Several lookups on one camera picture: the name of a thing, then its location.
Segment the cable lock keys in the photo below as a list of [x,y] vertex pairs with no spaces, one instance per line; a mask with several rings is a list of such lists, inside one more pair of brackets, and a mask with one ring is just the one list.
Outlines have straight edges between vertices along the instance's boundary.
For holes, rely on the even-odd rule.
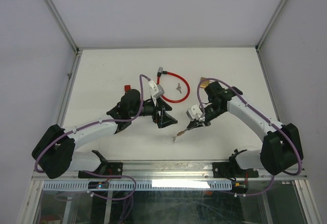
[[180,83],[178,83],[176,90],[179,91],[180,94],[182,93]]

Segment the large brass padlock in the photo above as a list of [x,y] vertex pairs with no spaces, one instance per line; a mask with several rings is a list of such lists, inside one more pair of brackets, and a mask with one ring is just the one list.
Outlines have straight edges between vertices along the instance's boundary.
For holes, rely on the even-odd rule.
[[201,77],[200,82],[201,82],[200,87],[205,89],[210,84],[211,81],[205,77]]

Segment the small brass padlock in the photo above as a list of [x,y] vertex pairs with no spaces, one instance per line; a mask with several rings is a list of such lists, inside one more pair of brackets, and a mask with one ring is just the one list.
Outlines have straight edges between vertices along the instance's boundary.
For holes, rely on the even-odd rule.
[[188,130],[188,129],[184,129],[184,130],[180,131],[180,132],[177,134],[177,136],[181,136],[181,135],[183,135],[187,130]]

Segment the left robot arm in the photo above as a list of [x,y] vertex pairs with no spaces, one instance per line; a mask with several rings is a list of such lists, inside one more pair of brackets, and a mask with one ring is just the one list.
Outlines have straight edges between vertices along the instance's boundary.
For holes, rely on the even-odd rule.
[[77,171],[80,177],[85,177],[87,172],[96,177],[112,175],[112,166],[99,151],[79,152],[78,148],[125,130],[137,117],[151,117],[158,128],[177,124],[178,121],[168,114],[171,110],[163,98],[143,100],[138,90],[130,89],[115,107],[88,124],[70,129],[58,124],[50,126],[32,151],[35,170],[50,179],[67,171]]

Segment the small red padlock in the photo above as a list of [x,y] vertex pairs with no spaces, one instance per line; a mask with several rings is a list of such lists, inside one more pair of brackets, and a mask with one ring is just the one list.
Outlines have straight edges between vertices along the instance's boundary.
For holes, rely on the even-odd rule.
[[124,86],[124,90],[125,92],[129,91],[131,89],[131,86],[130,85],[125,85]]

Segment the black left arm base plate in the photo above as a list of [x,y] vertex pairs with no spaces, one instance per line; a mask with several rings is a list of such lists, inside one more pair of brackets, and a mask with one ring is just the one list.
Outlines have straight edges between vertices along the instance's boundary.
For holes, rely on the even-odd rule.
[[123,163],[121,162],[102,162],[100,166],[88,173],[79,171],[78,178],[108,178],[109,176],[122,175]]

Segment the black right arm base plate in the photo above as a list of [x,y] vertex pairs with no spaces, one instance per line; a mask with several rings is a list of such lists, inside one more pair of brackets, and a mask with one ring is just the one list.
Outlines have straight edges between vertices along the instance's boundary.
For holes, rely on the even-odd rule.
[[237,164],[230,162],[213,162],[214,178],[227,178],[235,180],[236,178],[258,178],[259,173],[253,169],[241,169]]

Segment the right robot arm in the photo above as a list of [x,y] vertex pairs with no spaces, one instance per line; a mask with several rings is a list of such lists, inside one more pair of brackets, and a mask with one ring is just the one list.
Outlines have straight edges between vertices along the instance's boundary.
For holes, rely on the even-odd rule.
[[252,106],[234,86],[215,80],[205,89],[208,104],[193,105],[186,112],[190,123],[186,130],[211,125],[211,121],[230,113],[247,125],[261,140],[260,150],[235,150],[229,157],[228,170],[241,176],[247,169],[264,168],[271,175],[302,172],[303,151],[298,128],[267,117]]

